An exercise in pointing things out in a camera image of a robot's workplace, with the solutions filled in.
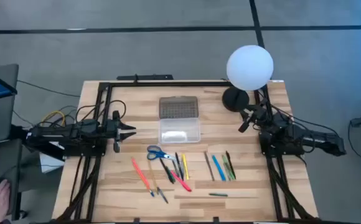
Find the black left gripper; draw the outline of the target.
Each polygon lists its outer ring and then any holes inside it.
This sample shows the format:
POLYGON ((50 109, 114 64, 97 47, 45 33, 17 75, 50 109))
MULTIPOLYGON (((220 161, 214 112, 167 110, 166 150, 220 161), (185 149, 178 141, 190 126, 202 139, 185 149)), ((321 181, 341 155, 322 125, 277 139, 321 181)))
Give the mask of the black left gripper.
POLYGON ((136 132, 120 134, 121 130, 123 130, 123 131, 124 130, 134 130, 136 128, 133 126, 124 124, 121 121, 120 113, 118 110, 114 110, 114 112, 112 113, 112 118, 106 120, 105 128, 106 128, 106 137, 113 138, 115 140, 113 143, 113 150, 117 153, 120 152, 119 142, 136 134, 136 132))

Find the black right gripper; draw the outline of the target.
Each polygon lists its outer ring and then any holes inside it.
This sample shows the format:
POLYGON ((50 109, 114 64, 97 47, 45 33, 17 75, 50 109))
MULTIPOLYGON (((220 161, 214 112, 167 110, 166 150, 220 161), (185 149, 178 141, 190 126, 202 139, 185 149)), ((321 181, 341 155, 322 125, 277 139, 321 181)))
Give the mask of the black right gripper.
POLYGON ((257 125, 259 128, 268 126, 268 113, 264 104, 248 105, 245 110, 240 111, 242 124, 238 128, 240 133, 244 133, 250 123, 257 125))

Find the pink orange marker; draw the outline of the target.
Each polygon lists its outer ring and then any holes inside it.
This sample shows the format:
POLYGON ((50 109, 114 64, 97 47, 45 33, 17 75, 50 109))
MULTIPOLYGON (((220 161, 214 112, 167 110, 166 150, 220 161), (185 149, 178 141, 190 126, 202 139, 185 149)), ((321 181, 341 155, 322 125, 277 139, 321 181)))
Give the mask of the pink orange marker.
POLYGON ((134 169, 136 170, 136 172, 138 173, 139 175, 139 178, 142 180, 142 182, 144 183, 144 185, 146 186, 147 190, 150 192, 151 191, 151 188, 150 188, 150 185, 149 185, 149 182, 147 180, 147 178, 144 176, 143 172, 141 171, 141 169, 139 168, 135 158, 131 158, 131 162, 133 164, 133 167, 134 169))

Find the blue handled scissors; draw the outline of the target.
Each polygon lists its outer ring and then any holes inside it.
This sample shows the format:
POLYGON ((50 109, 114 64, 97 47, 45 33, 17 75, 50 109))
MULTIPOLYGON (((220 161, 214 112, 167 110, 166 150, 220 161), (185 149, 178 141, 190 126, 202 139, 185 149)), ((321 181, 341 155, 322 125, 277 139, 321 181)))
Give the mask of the blue handled scissors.
POLYGON ((147 159, 155 160, 155 159, 170 159, 175 160, 175 157, 164 152, 159 146, 148 146, 147 147, 147 159))

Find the yellow wooden pencil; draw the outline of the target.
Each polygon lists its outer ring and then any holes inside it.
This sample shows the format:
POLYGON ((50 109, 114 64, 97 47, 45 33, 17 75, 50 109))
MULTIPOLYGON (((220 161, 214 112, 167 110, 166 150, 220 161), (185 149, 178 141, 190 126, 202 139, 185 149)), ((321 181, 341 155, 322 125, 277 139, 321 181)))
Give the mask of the yellow wooden pencil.
POLYGON ((154 188, 156 190, 156 193, 159 194, 159 187, 157 186, 156 178, 154 176, 154 171, 152 169, 151 161, 149 159, 148 159, 148 166, 149 166, 149 171, 150 171, 150 174, 151 174, 152 182, 154 184, 154 188))

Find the clear supply box grey lid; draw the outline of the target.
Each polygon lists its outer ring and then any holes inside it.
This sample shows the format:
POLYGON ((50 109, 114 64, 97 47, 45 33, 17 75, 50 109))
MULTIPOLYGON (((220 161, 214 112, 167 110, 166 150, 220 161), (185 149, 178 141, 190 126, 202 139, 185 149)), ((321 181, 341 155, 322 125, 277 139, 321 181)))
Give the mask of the clear supply box grey lid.
POLYGON ((188 144, 201 140, 199 104, 196 96, 159 99, 159 142, 188 144))

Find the grey pen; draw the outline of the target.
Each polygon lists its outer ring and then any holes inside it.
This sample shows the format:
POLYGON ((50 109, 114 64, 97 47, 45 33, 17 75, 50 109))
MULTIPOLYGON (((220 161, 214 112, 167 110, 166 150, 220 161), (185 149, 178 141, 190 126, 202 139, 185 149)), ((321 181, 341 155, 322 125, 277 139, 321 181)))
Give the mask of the grey pen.
POLYGON ((181 177, 181 174, 180 174, 180 172, 179 172, 179 170, 178 170, 178 166, 177 166, 176 160, 175 160, 175 159, 171 159, 171 161, 172 161, 172 165, 174 166, 174 171, 175 171, 175 173, 176 173, 176 176, 177 176, 177 177, 181 177))
POLYGON ((211 176, 211 180, 212 181, 215 181, 215 177, 213 176, 213 172, 212 172, 212 168, 211 168, 211 165, 210 165, 210 161, 209 161, 209 157, 208 157, 208 154, 207 154, 207 151, 204 151, 204 157, 205 157, 205 161, 207 163, 207 167, 209 169, 209 173, 210 173, 210 176, 211 176))

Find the blue marker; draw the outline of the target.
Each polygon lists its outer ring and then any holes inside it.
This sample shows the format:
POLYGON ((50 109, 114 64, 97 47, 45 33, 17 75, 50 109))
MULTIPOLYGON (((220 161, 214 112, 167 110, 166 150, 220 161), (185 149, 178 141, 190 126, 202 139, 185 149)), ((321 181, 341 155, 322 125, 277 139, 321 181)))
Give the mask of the blue marker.
POLYGON ((221 166, 220 166, 220 164, 219 164, 219 162, 218 162, 218 159, 216 158, 215 155, 212 155, 212 160, 213 160, 214 163, 215 163, 215 166, 216 166, 216 168, 217 168, 217 170, 218 170, 218 173, 219 173, 219 175, 220 175, 221 180, 225 182, 225 181, 226 181, 225 174, 223 173, 223 170, 222 170, 222 168, 221 168, 221 166))

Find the yellow highlighter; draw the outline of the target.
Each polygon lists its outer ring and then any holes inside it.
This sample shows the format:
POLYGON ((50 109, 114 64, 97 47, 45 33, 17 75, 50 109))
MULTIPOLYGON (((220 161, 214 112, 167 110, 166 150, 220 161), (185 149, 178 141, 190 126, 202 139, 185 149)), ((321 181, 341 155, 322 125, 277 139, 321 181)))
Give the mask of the yellow highlighter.
POLYGON ((182 155, 182 161, 183 161, 183 166, 184 166, 185 178, 186 178, 186 180, 189 180, 189 171, 188 171, 188 167, 187 167, 187 160, 186 160, 185 154, 182 155))

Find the fat pink highlighter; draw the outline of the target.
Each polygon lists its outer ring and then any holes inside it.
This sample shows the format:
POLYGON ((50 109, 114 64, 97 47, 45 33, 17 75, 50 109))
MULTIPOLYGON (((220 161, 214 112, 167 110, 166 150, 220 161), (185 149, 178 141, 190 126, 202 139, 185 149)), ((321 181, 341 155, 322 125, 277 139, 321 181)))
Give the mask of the fat pink highlighter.
POLYGON ((192 191, 192 189, 189 187, 189 185, 186 182, 184 182, 180 177, 176 176, 176 173, 173 170, 170 171, 170 174, 171 174, 172 178, 174 179, 174 183, 180 184, 183 187, 183 189, 185 189, 188 192, 192 191))

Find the white box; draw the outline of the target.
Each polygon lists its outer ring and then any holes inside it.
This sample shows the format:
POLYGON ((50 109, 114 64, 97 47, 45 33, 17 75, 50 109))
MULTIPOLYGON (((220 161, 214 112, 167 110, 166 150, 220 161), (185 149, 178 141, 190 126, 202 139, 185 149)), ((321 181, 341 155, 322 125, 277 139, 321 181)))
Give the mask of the white box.
POLYGON ((55 169, 58 169, 60 167, 63 167, 65 164, 64 161, 55 159, 42 152, 39 153, 39 158, 40 158, 40 168, 41 168, 42 173, 44 173, 44 174, 51 172, 55 169))

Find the white globe table lamp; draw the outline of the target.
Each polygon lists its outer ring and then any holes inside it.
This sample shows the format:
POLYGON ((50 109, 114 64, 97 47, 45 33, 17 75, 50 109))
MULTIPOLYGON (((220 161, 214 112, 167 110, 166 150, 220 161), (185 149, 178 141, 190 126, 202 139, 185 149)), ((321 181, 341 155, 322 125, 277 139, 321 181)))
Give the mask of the white globe table lamp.
POLYGON ((248 92, 265 86, 273 70, 273 58, 266 49, 258 45, 236 49, 227 61, 226 74, 232 85, 222 95, 224 107, 232 112, 244 110, 250 102, 248 92))

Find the black power strip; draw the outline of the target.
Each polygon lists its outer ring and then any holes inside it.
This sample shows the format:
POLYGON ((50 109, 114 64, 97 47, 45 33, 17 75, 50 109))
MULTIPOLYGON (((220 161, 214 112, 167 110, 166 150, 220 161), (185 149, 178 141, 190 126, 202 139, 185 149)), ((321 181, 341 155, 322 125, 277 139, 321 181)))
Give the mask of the black power strip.
POLYGON ((130 76, 118 76, 116 78, 119 81, 130 80, 133 82, 137 82, 138 80, 173 80, 174 77, 168 74, 152 74, 152 75, 130 75, 130 76))

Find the black support bar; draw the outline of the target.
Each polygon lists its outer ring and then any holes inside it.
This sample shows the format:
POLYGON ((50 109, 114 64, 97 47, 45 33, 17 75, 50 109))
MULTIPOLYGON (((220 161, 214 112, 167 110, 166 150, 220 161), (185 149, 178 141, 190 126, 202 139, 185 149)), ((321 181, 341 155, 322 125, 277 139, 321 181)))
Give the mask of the black support bar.
POLYGON ((21 126, 11 125, 9 139, 20 139, 22 145, 31 152, 38 151, 54 159, 64 161, 63 149, 49 143, 46 137, 34 136, 31 131, 26 131, 21 126))

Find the grey side desk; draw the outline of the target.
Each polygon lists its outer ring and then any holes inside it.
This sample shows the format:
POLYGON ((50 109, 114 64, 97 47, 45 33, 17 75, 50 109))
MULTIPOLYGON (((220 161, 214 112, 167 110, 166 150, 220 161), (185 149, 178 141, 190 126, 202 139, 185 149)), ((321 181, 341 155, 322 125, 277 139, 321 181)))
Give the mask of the grey side desk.
POLYGON ((19 193, 20 162, 22 144, 20 140, 0 142, 0 177, 10 183, 10 199, 7 215, 10 221, 20 218, 21 193, 19 193))

